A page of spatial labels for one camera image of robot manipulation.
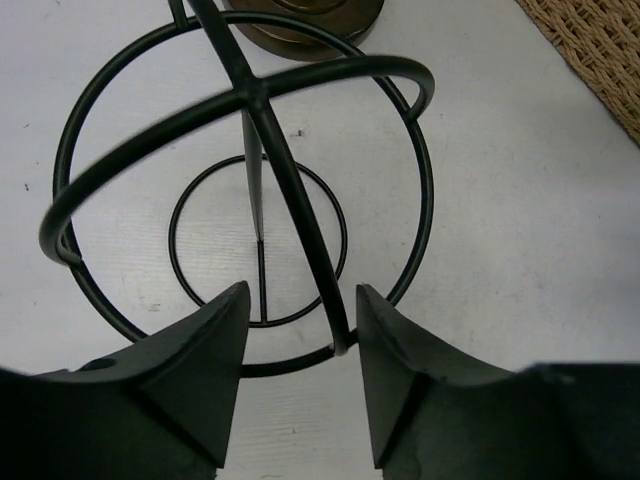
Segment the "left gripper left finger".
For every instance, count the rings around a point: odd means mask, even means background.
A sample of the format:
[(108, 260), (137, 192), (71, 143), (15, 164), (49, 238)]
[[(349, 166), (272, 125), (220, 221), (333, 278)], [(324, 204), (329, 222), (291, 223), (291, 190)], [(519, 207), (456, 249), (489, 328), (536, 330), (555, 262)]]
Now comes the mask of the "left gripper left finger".
[(212, 479), (224, 466), (249, 328), (238, 282), (76, 371), (1, 373), (5, 479)]

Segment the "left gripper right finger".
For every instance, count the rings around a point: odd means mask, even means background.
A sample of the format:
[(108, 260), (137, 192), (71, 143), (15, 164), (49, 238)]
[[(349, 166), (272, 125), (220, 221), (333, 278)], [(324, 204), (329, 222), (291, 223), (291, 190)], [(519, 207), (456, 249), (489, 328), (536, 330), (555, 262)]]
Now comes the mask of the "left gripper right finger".
[(511, 372), (448, 344), (373, 287), (356, 293), (374, 465), (387, 479), (635, 479), (639, 367)]

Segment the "black wire hat stand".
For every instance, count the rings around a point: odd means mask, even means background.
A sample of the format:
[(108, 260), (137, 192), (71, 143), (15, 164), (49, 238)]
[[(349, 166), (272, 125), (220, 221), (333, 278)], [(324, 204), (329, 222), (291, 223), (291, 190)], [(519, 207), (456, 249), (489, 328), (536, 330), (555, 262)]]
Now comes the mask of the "black wire hat stand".
[[(92, 79), (79, 97), (63, 130), (53, 172), (53, 202), (39, 229), (39, 244), (51, 260), (69, 268), (82, 292), (98, 313), (121, 335), (139, 341), (143, 332), (124, 317), (103, 294), (86, 267), (71, 222), (74, 212), (101, 187), (144, 157), (193, 131), (227, 115), (240, 113), (247, 180), (254, 231), (264, 235), (262, 162), (271, 165), (294, 222), (306, 259), (319, 291), (318, 304), (325, 309), (332, 341), (319, 350), (285, 361), (247, 364), (246, 378), (264, 378), (301, 371), (345, 354), (356, 343), (349, 327), (338, 286), (338, 276), (271, 102), (274, 98), (306, 88), (353, 78), (370, 78), (384, 91), (400, 115), (410, 136), (418, 164), (421, 207), (416, 237), (398, 280), (388, 294), (399, 302), (414, 279), (433, 221), (434, 180), (429, 152), (419, 118), (435, 93), (435, 79), (419, 62), (398, 56), (363, 54), (355, 46), (308, 22), (259, 11), (222, 11), (211, 1), (174, 1), (170, 24), (136, 40)], [(282, 27), (312, 37), (339, 53), (336, 60), (309, 64), (264, 78), (256, 76), (231, 32), (234, 24)], [(107, 85), (133, 60), (178, 35), (202, 29), (215, 49), (231, 88), (160, 121), (127, 140), (77, 177), (70, 168), (77, 138), (94, 102)]]

